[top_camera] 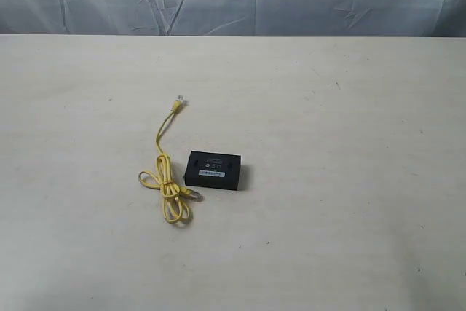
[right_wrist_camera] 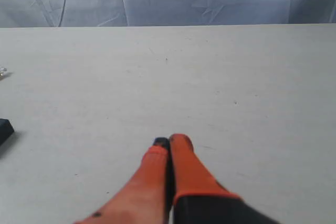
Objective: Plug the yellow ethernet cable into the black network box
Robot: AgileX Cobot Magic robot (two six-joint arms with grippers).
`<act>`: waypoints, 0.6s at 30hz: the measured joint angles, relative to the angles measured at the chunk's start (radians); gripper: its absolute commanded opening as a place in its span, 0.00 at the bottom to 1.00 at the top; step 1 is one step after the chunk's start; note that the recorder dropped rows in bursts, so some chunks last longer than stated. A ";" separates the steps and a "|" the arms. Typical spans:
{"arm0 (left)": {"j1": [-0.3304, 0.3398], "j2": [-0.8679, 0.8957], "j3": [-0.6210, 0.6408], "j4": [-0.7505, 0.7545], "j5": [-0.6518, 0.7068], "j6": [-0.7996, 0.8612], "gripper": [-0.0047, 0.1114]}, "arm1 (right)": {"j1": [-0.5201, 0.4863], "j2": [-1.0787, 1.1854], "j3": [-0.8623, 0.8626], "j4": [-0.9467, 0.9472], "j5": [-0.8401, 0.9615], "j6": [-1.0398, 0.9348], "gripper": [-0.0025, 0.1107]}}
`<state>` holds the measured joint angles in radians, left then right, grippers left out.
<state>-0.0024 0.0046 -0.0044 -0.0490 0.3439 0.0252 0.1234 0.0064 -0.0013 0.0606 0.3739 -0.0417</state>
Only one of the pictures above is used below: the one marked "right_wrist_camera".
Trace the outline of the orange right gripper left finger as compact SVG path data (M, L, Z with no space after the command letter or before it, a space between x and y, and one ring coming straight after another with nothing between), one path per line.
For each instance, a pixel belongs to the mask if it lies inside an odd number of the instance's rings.
M130 180L101 208L77 223L168 223L170 143L158 137Z

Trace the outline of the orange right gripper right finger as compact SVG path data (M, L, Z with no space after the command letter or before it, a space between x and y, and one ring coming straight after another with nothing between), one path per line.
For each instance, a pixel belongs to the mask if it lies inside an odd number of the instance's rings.
M184 134L170 136L175 178L174 223L276 223L224 188Z

